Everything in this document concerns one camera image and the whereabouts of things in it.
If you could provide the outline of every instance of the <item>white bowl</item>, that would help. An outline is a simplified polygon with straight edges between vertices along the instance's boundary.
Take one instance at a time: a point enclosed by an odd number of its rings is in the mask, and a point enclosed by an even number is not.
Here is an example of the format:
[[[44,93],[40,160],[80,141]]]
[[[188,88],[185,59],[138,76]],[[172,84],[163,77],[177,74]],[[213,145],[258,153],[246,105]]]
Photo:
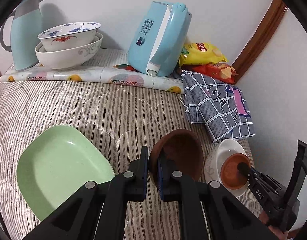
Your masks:
[[[235,153],[242,153],[247,156],[245,150],[240,145],[240,143],[233,139],[225,139],[208,154],[204,169],[207,183],[212,180],[217,180],[218,182],[223,184],[220,177],[222,165],[226,161],[226,159],[228,159],[231,155]],[[240,197],[246,192],[248,186],[249,182],[247,181],[247,183],[241,188],[226,189],[229,190],[235,197]]]
[[[101,46],[103,36],[96,33],[92,43],[73,49],[47,52],[40,42],[36,48],[36,55],[42,65],[53,69],[68,69],[81,65],[91,59]]]
[[[92,42],[100,23],[67,23],[48,29],[38,35],[46,51],[59,51],[87,45]]]

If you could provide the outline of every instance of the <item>gray screw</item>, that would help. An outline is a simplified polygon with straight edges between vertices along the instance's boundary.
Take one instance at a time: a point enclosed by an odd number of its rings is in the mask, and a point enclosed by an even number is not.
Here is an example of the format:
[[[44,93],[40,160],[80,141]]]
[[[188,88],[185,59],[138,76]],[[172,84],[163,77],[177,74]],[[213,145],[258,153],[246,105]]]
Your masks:
[[[86,188],[93,188],[95,186],[95,183],[93,181],[88,181],[86,184],[85,184]]]
[[[174,176],[174,177],[176,177],[176,178],[179,178],[179,177],[182,176],[182,172],[181,172],[181,171],[174,171],[174,172],[172,173],[172,176]]]
[[[213,188],[219,188],[220,183],[216,180],[213,180],[212,182],[210,182],[210,186],[213,187]]]
[[[131,178],[133,176],[133,172],[132,171],[125,171],[125,173],[123,173],[123,176],[125,178]]]

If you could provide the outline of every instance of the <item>brown wooden trim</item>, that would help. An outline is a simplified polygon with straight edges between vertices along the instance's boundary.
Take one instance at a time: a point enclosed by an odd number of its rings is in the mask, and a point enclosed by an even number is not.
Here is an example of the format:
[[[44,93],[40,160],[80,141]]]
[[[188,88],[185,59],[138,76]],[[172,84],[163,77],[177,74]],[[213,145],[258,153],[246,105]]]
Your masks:
[[[295,238],[295,236],[299,233],[300,230],[301,230],[301,228],[290,231],[288,233],[287,239]]]
[[[232,64],[232,67],[234,67],[238,73],[238,75],[235,76],[236,82],[244,75],[267,45],[268,41],[279,26],[286,10],[287,6],[282,0],[272,0],[267,13],[263,17],[255,31],[255,34]]]

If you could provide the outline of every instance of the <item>brown bowl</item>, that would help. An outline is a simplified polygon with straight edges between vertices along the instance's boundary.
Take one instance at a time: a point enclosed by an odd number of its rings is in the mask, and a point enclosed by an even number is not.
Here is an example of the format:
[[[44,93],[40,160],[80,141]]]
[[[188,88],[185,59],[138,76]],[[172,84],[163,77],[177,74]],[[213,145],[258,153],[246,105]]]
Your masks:
[[[174,130],[162,137],[152,148],[148,168],[157,184],[157,160],[162,151],[166,158],[174,160],[177,169],[183,174],[198,180],[203,168],[203,153],[197,136],[186,129]]]
[[[239,189],[247,183],[247,178],[238,171],[239,163],[246,163],[251,167],[249,158],[242,153],[235,153],[225,160],[221,167],[220,177],[222,184],[229,189]]]

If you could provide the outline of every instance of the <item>kettle handle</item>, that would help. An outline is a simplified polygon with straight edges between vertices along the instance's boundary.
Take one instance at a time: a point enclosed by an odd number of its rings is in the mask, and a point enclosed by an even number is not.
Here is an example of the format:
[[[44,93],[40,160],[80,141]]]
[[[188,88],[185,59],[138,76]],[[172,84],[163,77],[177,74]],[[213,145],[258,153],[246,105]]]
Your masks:
[[[9,15],[9,17],[7,19],[9,19],[11,16],[15,16],[15,10]],[[3,41],[3,28],[5,27],[6,21],[3,23],[1,30],[0,30],[0,44],[1,46],[6,50],[11,52],[11,46],[7,46],[4,41]]]
[[[169,57],[177,42],[184,21],[186,20],[187,12],[188,8],[185,4],[176,3],[173,5],[170,20],[162,37],[161,43],[156,53],[150,59],[152,64],[161,65]]]

